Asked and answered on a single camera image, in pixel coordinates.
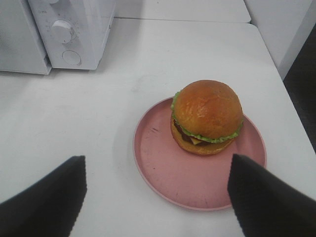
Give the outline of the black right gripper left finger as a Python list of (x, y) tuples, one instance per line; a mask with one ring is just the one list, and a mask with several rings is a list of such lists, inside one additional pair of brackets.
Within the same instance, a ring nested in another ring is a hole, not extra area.
[(0, 204), (0, 235), (68, 237), (86, 193), (85, 156), (73, 156)]

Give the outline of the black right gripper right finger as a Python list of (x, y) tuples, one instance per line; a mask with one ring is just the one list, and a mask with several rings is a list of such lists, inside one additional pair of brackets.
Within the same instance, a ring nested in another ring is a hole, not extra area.
[(316, 201), (247, 156), (233, 155), (228, 193), (246, 237), (316, 235)]

